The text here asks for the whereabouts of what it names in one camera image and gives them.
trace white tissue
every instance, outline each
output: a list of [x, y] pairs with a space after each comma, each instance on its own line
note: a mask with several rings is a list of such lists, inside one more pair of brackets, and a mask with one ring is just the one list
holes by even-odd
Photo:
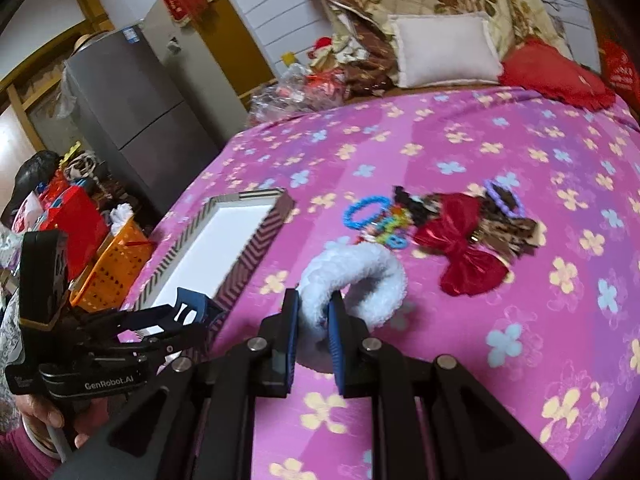
[[111, 218], [111, 234], [116, 236], [133, 216], [133, 209], [129, 204], [120, 204], [116, 209], [111, 210], [109, 216]]

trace red cushion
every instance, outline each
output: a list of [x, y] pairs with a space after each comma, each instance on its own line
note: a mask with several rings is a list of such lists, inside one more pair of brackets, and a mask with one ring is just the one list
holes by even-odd
[[527, 38], [524, 46], [508, 55], [502, 65], [504, 73], [498, 80], [503, 85], [536, 90], [549, 99], [592, 112], [616, 101], [615, 92], [602, 79], [539, 38]]

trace orange plastic basket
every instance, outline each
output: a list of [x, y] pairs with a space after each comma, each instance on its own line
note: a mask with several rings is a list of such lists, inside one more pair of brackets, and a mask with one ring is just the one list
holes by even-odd
[[133, 218], [102, 253], [84, 285], [71, 293], [71, 305], [87, 312], [120, 307], [154, 251]]

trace pink bedsheet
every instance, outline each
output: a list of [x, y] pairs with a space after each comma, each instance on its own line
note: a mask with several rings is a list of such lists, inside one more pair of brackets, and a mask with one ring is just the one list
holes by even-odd
[[[296, 208], [220, 333], [222, 352], [278, 311], [313, 256], [354, 240], [341, 220], [354, 200], [398, 184], [475, 191], [497, 178], [543, 222], [543, 247], [474, 298], [440, 291], [443, 257], [400, 251], [408, 296], [378, 336], [411, 356], [456, 356], [583, 480], [640, 392], [639, 174], [638, 126], [620, 99], [591, 114], [522, 89], [416, 94], [260, 126], [236, 136], [162, 220], [127, 301], [208, 197], [287, 188]], [[289, 398], [258, 402], [252, 478], [370, 478], [369, 403], [336, 391], [331, 376], [298, 366]]]

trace white fluffy hair scrunchie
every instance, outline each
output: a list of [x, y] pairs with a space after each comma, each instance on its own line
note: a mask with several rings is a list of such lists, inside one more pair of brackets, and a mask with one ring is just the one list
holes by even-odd
[[380, 244], [362, 242], [319, 254], [302, 272], [297, 360], [317, 371], [331, 371], [326, 344], [326, 309], [334, 290], [351, 285], [344, 297], [347, 313], [369, 330], [389, 320], [406, 294], [400, 261]]

